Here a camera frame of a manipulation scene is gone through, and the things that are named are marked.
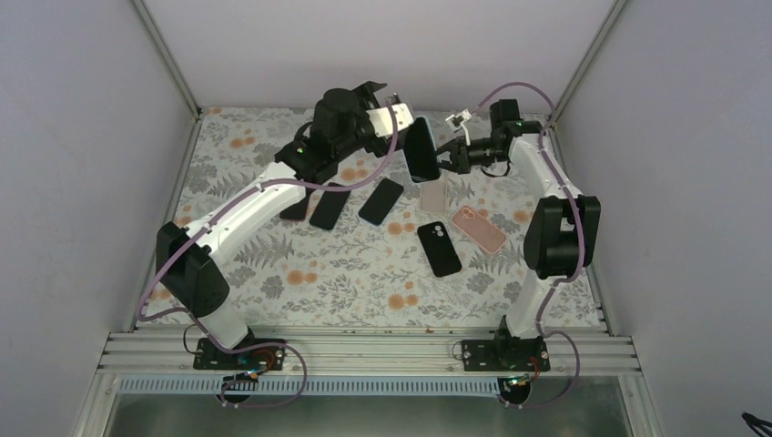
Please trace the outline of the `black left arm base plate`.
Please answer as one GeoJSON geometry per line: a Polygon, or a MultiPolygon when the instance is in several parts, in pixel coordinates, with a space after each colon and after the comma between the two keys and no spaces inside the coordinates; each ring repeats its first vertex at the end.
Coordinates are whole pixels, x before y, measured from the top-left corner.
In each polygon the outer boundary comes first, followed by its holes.
{"type": "Polygon", "coordinates": [[[225,353],[210,340],[200,339],[192,367],[195,370],[263,372],[281,371],[285,357],[286,341],[283,339],[256,339],[261,347],[240,352],[225,353]]]}

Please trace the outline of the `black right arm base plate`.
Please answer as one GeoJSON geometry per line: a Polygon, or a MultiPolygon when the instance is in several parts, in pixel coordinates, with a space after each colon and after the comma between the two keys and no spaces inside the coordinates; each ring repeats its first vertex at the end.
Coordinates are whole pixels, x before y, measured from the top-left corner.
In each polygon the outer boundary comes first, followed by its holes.
{"type": "Polygon", "coordinates": [[[462,340],[461,356],[467,372],[549,371],[550,355],[543,338],[462,340]]]}

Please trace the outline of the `pink phone case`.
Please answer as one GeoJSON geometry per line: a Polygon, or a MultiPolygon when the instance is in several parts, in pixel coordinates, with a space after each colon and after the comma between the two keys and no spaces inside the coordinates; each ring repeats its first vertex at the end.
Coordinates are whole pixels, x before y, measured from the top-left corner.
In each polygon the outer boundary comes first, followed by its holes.
{"type": "Polygon", "coordinates": [[[474,208],[461,207],[451,223],[488,254],[496,253],[507,242],[507,236],[474,208]]]}

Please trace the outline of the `beige phone case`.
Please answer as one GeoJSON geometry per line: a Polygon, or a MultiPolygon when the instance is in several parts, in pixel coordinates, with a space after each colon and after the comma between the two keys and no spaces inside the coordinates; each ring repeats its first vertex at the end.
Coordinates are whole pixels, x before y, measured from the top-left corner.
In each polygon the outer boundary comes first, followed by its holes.
{"type": "Polygon", "coordinates": [[[447,181],[438,178],[421,184],[419,208],[427,213],[443,214],[447,209],[447,181]]]}

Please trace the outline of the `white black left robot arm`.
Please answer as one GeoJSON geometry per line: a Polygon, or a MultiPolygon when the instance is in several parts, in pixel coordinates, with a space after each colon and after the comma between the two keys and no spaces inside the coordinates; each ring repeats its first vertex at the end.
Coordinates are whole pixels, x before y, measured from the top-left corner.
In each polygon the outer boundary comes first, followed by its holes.
{"type": "Polygon", "coordinates": [[[246,366],[253,356],[253,333],[234,311],[220,269],[263,225],[301,202],[308,191],[348,194],[369,185],[375,173],[349,186],[330,184],[340,163],[355,152],[363,149],[379,158],[379,171],[389,166],[415,116],[398,96],[381,104],[376,94],[385,87],[367,81],[353,89],[326,91],[311,120],[246,187],[185,226],[164,224],[156,236],[155,275],[137,306],[137,320],[166,316],[164,311],[145,313],[149,295],[162,284],[179,302],[177,310],[203,330],[227,366],[246,366]]]}

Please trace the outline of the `black smartphone from pink case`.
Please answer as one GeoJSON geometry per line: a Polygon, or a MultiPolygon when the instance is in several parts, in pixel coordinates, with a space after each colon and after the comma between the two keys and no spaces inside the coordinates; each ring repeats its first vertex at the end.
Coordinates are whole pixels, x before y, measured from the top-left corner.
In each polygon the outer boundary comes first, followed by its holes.
{"type": "Polygon", "coordinates": [[[362,205],[358,216],[374,226],[380,226],[400,199],[403,191],[403,185],[383,178],[362,205]]]}

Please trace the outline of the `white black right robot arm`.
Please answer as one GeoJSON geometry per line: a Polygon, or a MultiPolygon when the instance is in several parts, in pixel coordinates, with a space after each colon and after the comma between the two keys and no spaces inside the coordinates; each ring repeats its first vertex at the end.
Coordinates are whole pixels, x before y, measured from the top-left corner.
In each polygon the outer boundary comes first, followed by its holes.
{"type": "Polygon", "coordinates": [[[447,154],[439,166],[456,174],[468,174],[503,162],[516,168],[536,201],[523,239],[523,258],[528,272],[518,300],[503,316],[493,337],[493,358],[506,371],[514,371],[532,357],[547,338],[543,314],[557,288],[576,280],[594,256],[601,204],[586,196],[555,162],[545,146],[547,128],[521,117],[514,99],[493,103],[489,109],[491,133],[472,139],[466,122],[472,114],[464,110],[447,118],[456,137],[438,147],[447,154]]]}

